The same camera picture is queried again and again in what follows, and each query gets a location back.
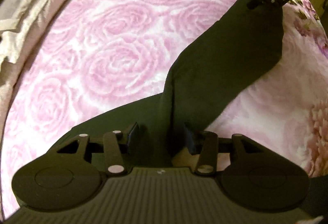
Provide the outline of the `black long sleeve shirt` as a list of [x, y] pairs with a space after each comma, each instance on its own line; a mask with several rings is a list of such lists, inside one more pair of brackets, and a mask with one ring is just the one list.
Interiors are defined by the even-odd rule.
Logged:
[[[233, 6], [182, 52], [163, 92], [95, 117], [60, 138], [32, 175], [48, 183], [53, 223], [324, 223], [327, 174], [252, 137], [218, 136], [217, 170], [194, 173], [185, 126], [208, 127], [283, 56], [283, 9]], [[140, 137], [126, 175], [105, 169], [103, 135], [137, 122]]]

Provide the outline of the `pink floral bed sheet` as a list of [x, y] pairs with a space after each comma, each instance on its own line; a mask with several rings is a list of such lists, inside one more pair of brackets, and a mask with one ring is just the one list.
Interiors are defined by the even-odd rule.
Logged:
[[[8, 112], [1, 158], [5, 217], [18, 210], [11, 181], [62, 135], [106, 111], [162, 92], [180, 53], [236, 0], [70, 0], [30, 56]], [[248, 135], [327, 174], [324, 0], [284, 6], [283, 56], [210, 124]]]

